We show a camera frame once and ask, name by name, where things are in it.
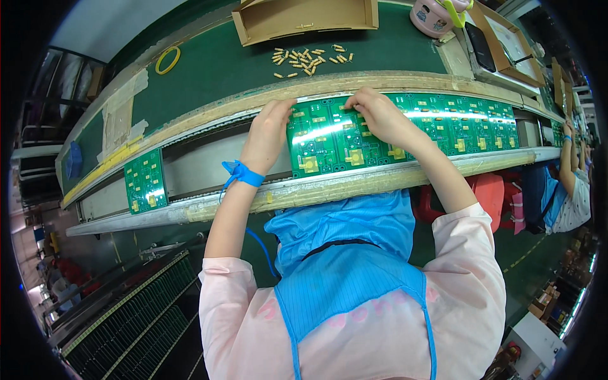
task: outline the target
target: floor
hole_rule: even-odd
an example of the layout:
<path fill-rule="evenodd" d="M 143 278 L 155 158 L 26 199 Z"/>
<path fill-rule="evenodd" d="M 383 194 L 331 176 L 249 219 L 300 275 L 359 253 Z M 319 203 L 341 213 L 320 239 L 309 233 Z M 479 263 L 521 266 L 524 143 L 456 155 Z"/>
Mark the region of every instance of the floor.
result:
<path fill-rule="evenodd" d="M 106 233 L 96 237 L 66 237 L 65 228 L 76 224 L 75 212 L 55 209 L 44 213 L 45 228 L 58 233 L 58 245 L 64 258 L 72 258 L 85 271 L 99 274 L 114 266 L 119 260 L 127 260 L 138 252 L 148 249 L 152 243 L 158 245 L 187 241 L 197 232 L 206 232 L 211 223 L 155 227 L 149 229 Z M 277 242 L 274 235 L 264 231 L 264 223 L 272 213 L 250 215 L 247 225 L 262 239 L 274 261 Z M 514 326 L 527 312 L 528 305 L 541 288 L 544 288 L 559 268 L 559 260 L 570 239 L 568 233 L 533 235 L 522 231 L 513 235 L 513 230 L 498 229 L 494 234 L 496 260 L 503 270 L 506 290 L 506 325 Z M 435 255 L 430 224 L 417 223 L 413 237 L 414 245 L 410 263 L 424 266 Z M 204 246 L 190 250 L 200 262 Z M 254 268 L 258 287 L 270 287 L 277 283 L 272 276 L 261 246 L 249 235 L 245 236 L 242 259 Z"/>

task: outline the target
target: hand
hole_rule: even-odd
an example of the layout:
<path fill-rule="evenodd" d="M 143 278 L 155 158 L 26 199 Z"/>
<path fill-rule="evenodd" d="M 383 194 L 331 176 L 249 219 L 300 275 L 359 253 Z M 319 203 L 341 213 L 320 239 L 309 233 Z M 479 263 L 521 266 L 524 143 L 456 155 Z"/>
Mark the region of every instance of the hand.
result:
<path fill-rule="evenodd" d="M 430 137 L 410 121 L 386 95 L 363 87 L 348 98 L 344 108 L 359 111 L 377 138 L 410 153 L 431 142 Z"/>
<path fill-rule="evenodd" d="M 266 176 L 285 144 L 287 123 L 295 99 L 271 100 L 255 117 L 238 159 L 254 173 Z"/>
<path fill-rule="evenodd" d="M 566 120 L 566 122 L 564 124 L 562 124 L 562 130 L 564 132 L 564 136 L 570 136 L 570 138 L 572 138 L 572 122 L 569 120 Z"/>

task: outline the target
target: pile of resistors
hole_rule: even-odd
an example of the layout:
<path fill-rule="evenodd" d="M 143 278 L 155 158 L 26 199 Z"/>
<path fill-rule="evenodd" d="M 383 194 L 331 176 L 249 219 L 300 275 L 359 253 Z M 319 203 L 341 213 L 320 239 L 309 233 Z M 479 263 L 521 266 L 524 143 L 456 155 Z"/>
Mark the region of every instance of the pile of resistors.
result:
<path fill-rule="evenodd" d="M 353 53 L 348 54 L 348 58 L 342 55 L 342 53 L 346 53 L 346 49 L 344 49 L 340 45 L 332 45 L 332 49 L 334 49 L 338 55 L 336 57 L 330 57 L 329 60 L 333 63 L 341 64 L 346 62 L 353 61 Z M 308 50 L 305 49 L 303 52 L 296 52 L 295 50 L 289 51 L 288 49 L 282 49 L 280 47 L 274 48 L 275 53 L 272 55 L 272 62 L 277 66 L 281 66 L 281 64 L 285 60 L 289 60 L 288 63 L 296 69 L 301 69 L 304 73 L 308 74 L 309 77 L 312 77 L 317 70 L 317 66 L 326 63 L 327 61 L 321 57 L 322 54 L 325 53 L 325 50 L 322 49 L 314 49 Z M 298 75 L 297 72 L 291 73 L 287 75 L 287 78 L 293 78 Z M 274 76 L 277 78 L 285 78 L 285 76 L 274 73 Z"/>

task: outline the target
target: yellow handle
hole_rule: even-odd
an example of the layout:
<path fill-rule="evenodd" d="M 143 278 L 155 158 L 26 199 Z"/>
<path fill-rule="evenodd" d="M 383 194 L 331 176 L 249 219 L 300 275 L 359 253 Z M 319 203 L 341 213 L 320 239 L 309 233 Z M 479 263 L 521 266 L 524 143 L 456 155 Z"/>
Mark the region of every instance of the yellow handle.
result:
<path fill-rule="evenodd" d="M 446 8 L 448 14 L 452 18 L 452 21 L 454 22 L 454 26 L 457 28 L 464 28 L 465 21 L 466 21 L 465 13 L 462 12 L 462 13 L 458 14 L 458 12 L 456 12 L 456 9 L 454 9 L 454 5 L 452 4 L 452 2 L 450 0 L 445 0 L 443 2 L 443 6 Z M 473 7 L 473 0 L 471 0 L 471 3 L 467 7 L 467 9 L 471 9 L 472 7 Z"/>

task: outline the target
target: blue apron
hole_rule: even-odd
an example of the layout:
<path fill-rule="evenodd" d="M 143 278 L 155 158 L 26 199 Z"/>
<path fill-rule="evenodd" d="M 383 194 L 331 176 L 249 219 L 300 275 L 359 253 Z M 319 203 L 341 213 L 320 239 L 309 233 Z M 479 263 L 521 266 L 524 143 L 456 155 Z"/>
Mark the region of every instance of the blue apron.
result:
<path fill-rule="evenodd" d="M 416 300 L 424 314 L 430 378 L 435 379 L 426 276 L 407 262 L 414 226 L 407 190 L 288 209 L 266 223 L 264 229 L 282 243 L 275 266 L 283 278 L 274 291 L 291 341 L 296 380 L 302 378 L 298 344 L 310 332 L 397 289 Z"/>
<path fill-rule="evenodd" d="M 558 218 L 559 211 L 561 210 L 562 205 L 564 204 L 564 201 L 566 200 L 566 197 L 568 196 L 568 192 L 566 191 L 564 185 L 562 185 L 557 179 L 551 177 L 548 166 L 544 167 L 544 175 L 545 175 L 545 190 L 543 191 L 543 194 L 542 194 L 541 210 L 545 209 L 545 207 L 547 206 L 547 203 L 549 203 L 549 199 L 551 199 L 551 195 L 553 195 L 553 192 L 555 191 L 556 193 L 555 193 L 555 197 L 553 198 L 553 203 L 551 204 L 551 206 L 549 207 L 549 210 L 547 211 L 547 213 L 545 214 L 545 217 L 543 218 L 546 225 L 548 225 L 549 227 L 553 227 L 553 225 L 555 224 L 555 221 Z"/>

